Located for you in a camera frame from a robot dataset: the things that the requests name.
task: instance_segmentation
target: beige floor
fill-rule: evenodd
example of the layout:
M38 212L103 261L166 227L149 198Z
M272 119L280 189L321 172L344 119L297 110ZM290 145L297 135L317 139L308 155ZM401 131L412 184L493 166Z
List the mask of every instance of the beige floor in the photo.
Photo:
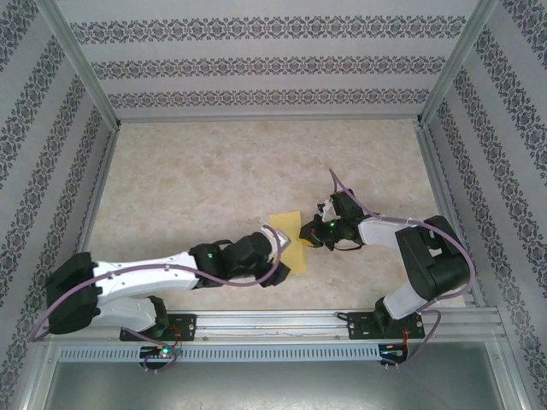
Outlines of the beige floor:
M270 214L328 198L328 168L369 207L437 213L410 120L127 124L115 149L90 242L96 261L167 256L237 240ZM170 309L371 308L404 278L398 252L305 249L308 271L263 289L158 292Z

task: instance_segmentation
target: yellow cloth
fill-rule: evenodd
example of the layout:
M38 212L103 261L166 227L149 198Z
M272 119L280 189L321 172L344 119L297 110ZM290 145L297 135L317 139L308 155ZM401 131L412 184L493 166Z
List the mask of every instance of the yellow cloth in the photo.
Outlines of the yellow cloth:
M291 269L291 273L306 272L304 249L302 243L298 241L301 224L300 211L270 215L270 225L280 229L291 239L291 244L281 255L281 261Z

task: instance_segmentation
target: metal bracket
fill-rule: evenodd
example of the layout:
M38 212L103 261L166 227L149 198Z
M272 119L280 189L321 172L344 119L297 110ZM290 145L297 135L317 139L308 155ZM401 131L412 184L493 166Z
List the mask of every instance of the metal bracket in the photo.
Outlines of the metal bracket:
M182 342L193 342L196 335L197 316L195 314L178 314L170 313L168 315L169 324L174 325L180 330ZM120 340L122 342L142 342L141 339L135 337L125 330L120 330ZM175 330L171 327L167 328L163 334L157 339L160 342L174 342Z
M347 322L350 340L402 339L405 329L410 339L423 339L426 336L421 316L417 313L393 320L384 332L374 319L373 312L339 313L338 318Z

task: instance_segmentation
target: damask stripe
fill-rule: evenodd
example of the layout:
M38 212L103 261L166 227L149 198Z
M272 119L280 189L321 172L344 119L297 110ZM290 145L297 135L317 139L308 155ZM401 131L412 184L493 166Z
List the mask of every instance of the damask stripe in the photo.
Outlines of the damask stripe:
M538 111L526 96L526 90L518 80L515 70L509 64L490 29L486 28L475 43L475 50L488 70L496 86L497 93L503 99L507 112L521 132L524 145L540 171L542 179L547 178L547 127L541 121Z
M114 108L234 105L422 104L427 89L247 90L109 94Z
M444 57L242 57L104 61L92 64L99 79L155 79L226 75L438 74Z
M450 112L450 108L445 100L441 103L437 115L444 129L444 134L449 141L450 150L452 151L452 155L454 156L454 160L458 167L458 172L462 178L463 186L468 194L469 204L474 212L478 230L480 231L483 244L485 245L486 253L491 261L492 271L499 282L501 295L506 303L506 308L509 311L511 323L518 331L519 344L526 355L528 371L535 381L539 400L543 406L547 407L547 372L545 372L547 363L544 360L545 352L540 349L541 342L539 341L539 337L535 334L534 326L530 323L532 318L530 313L526 310L526 303L521 289L515 284L513 268L509 264L503 244L499 240L497 228L492 220L491 212L486 203L485 195L480 187L477 174L473 170L473 165L471 164L467 151L463 145L460 131L457 128L454 116ZM441 156L438 152L435 138L433 138L433 145L435 146L437 156L441 162L444 179L448 184L448 175L446 174Z
M34 218L42 206L45 192L50 185L51 176L84 94L85 87L76 75L68 87L59 114L32 172L31 180L28 181L21 207L15 212L14 220L10 224L12 229L3 240L0 248L0 307L3 306L3 298L9 293L9 283L19 266L21 253L26 247L29 232L34 226Z
M522 35L547 70L547 12L538 0L502 0Z
M465 23L462 15L334 15L93 21L70 26L85 45L242 38L456 38Z
M29 286L28 293L25 297L25 307L20 311L21 316L17 320L15 333L12 336L13 342L8 346L8 359L2 364L3 369L0 374L0 409L8 409L9 403L14 396L15 386L21 375L23 360L25 359L28 350L29 331L36 321L38 312L42 309L44 303L44 282L57 265L56 258L59 255L62 239L67 230L72 211L74 210L79 187L85 175L85 167L90 159L93 144L97 140L97 132L101 122L101 115L97 108L94 108L91 112L90 119L85 126L81 143L70 168L70 174L65 183L62 196L59 199L56 214L51 222L50 232L46 236L44 250L39 257L39 263L36 265L36 272L32 276L32 284ZM109 141L104 145L87 207L91 204L91 199L97 186L100 170L108 146ZM84 219L80 223L81 225L85 223L86 215L87 211L85 212Z
M13 0L0 19L0 73L38 14L33 0Z
M0 190L3 188L3 181L8 177L9 169L13 166L18 151L21 149L21 143L26 139L30 125L34 122L34 116L41 107L45 93L50 89L51 82L64 58L62 47L52 36L23 87L21 97L11 110L11 116L8 117L2 128L0 135Z
M533 219L528 201L522 197L521 185L514 177L503 146L497 139L496 131L465 69L454 79L454 86L460 94L473 129L477 132L490 169L494 172L494 179L501 190L509 216L514 221L522 248L526 250L526 258L533 266L532 271L537 275L539 287L545 290L544 297L547 297L547 244L543 242L543 235L538 233L538 222Z

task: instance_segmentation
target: wall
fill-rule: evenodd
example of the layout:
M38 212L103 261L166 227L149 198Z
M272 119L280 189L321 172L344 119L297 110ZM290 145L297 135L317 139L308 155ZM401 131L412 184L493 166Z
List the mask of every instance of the wall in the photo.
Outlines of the wall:
M429 128L534 408L547 407L546 5L496 6Z
M477 0L59 0L123 120L418 114Z
M0 409L44 278L77 248L111 133L32 0L0 0Z

